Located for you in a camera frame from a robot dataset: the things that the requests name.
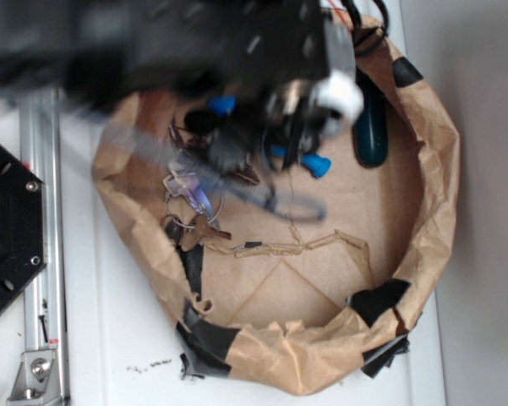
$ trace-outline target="brown paper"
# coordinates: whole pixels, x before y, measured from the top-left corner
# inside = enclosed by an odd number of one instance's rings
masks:
[[[132,153],[101,143],[94,161],[96,187],[170,317],[181,321],[184,304],[192,302],[206,321],[240,328],[226,358],[230,377],[294,394],[318,392],[361,367],[363,353],[389,342],[397,329],[415,326],[451,254],[460,141],[425,80],[396,88],[392,62],[400,56],[387,41],[357,60],[391,104],[387,162],[361,167],[348,132],[320,150],[332,160],[324,178],[314,179],[297,166],[278,174],[279,189],[325,201],[328,217],[318,224],[287,222],[228,200],[219,222],[232,241],[204,241],[204,302],[196,302],[161,229],[166,174],[139,157],[135,147]],[[185,111],[176,103],[165,91],[131,96],[105,131],[119,137],[136,127],[162,148],[173,114],[180,122]],[[194,217],[180,200],[170,208],[184,222]],[[232,250],[248,241],[263,245]],[[395,310],[368,327],[346,298],[390,277],[411,286]]]

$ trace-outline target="bolt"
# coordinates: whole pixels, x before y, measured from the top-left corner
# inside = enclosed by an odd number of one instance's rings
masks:
[[[26,388],[21,395],[23,399],[33,399],[37,398],[37,396],[37,392],[33,387]]]
[[[50,370],[51,364],[46,359],[38,358],[32,362],[32,373],[40,379],[49,375]]]
[[[26,190],[29,192],[36,192],[40,188],[40,185],[37,182],[31,181],[26,184]]]

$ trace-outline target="black hexagonal plate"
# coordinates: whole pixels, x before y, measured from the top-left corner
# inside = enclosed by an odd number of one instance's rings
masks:
[[[0,145],[0,315],[45,266],[43,183]]]

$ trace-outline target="key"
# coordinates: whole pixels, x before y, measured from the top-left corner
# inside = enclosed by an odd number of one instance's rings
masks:
[[[184,179],[174,178],[172,175],[169,175],[167,178],[163,179],[163,185],[172,197],[182,196],[186,199],[195,212],[199,214],[203,214],[205,212],[203,207],[201,207],[195,199],[192,190],[189,188],[189,185],[197,187],[196,179],[188,179],[188,182],[186,183],[184,182]]]
[[[187,156],[184,152],[180,153],[177,157],[171,159],[167,163],[167,169],[174,178],[181,176],[195,176],[191,171],[192,158]]]
[[[205,192],[197,187],[198,184],[199,180],[195,176],[186,179],[186,177],[174,178],[169,175],[163,179],[163,185],[172,197],[182,196],[196,213],[205,214],[208,218],[212,218],[214,210],[212,210]],[[215,220],[212,225],[216,230],[220,229],[218,221]]]
[[[218,231],[209,224],[209,219],[203,214],[197,215],[192,221],[193,229],[188,229],[183,233],[180,246],[183,251],[192,250],[203,237],[220,237],[221,239],[231,239],[231,234],[225,231]]]

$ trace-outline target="blue cap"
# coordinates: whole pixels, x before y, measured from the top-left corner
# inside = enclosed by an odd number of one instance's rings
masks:
[[[324,177],[329,172],[332,162],[329,158],[323,158],[317,154],[307,154],[303,156],[301,163],[307,167],[315,178]]]
[[[235,109],[237,99],[234,96],[212,97],[206,103],[208,108],[220,117],[228,116]]]

